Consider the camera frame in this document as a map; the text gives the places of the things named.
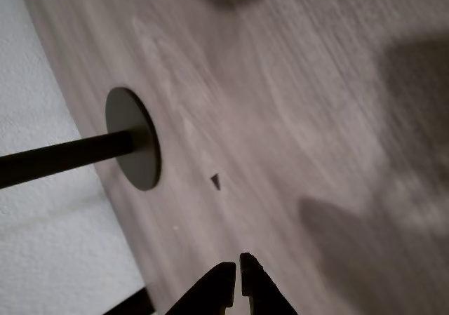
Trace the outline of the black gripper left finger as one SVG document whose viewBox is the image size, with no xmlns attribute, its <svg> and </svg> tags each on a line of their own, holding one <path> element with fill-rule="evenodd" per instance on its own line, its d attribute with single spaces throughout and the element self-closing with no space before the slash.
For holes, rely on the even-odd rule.
<svg viewBox="0 0 449 315">
<path fill-rule="evenodd" d="M 167 314 L 225 314 L 233 307 L 236 264 L 221 262 L 204 274 Z"/>
</svg>

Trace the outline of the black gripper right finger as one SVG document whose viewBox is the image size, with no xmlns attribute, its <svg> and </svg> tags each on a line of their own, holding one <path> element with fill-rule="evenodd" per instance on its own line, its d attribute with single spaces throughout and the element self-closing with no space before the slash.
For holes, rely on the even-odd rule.
<svg viewBox="0 0 449 315">
<path fill-rule="evenodd" d="M 252 315 L 297 314 L 255 256 L 241 253 L 239 262 L 242 296 L 248 297 Z"/>
</svg>

